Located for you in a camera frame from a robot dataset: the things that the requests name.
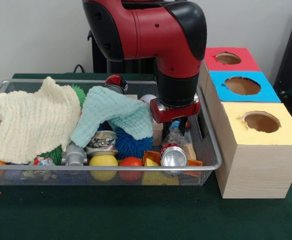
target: green spiky ball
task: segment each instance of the green spiky ball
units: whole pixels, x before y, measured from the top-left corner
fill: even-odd
[[[74,91],[77,94],[77,97],[79,99],[80,107],[83,108],[83,104],[84,104],[85,99],[86,99],[86,94],[85,94],[84,90],[80,86],[77,86],[77,85],[74,85],[74,84],[71,87],[72,87],[72,89],[74,89]]]
[[[51,158],[53,163],[55,165],[59,166],[62,164],[62,154],[63,154],[62,146],[58,146],[54,150],[52,150],[50,152],[43,153],[40,156],[43,158]]]

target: box lid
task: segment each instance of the box lid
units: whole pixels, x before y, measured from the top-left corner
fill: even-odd
[[[238,145],[292,145],[292,116],[283,103],[222,102]]]
[[[243,47],[208,47],[204,59],[210,71],[261,71]]]
[[[210,76],[221,101],[281,102],[260,71],[210,71]]]

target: yellow box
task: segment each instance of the yellow box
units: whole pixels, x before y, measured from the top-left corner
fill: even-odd
[[[282,103],[222,102],[215,132],[226,199],[281,199],[292,183],[292,117]]]

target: soda can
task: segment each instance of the soda can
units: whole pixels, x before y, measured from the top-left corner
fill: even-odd
[[[168,144],[161,151],[160,163],[164,167],[185,167],[187,166],[187,156],[183,149],[177,144]],[[169,175],[178,175],[180,171],[168,171]]]

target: black cable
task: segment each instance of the black cable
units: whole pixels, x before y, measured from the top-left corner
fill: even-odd
[[[85,73],[85,70],[84,70],[83,66],[80,65],[80,64],[77,64],[76,65],[76,67],[74,68],[73,73],[76,73],[76,71],[77,71],[78,68],[80,68],[80,70],[81,70],[82,73]]]

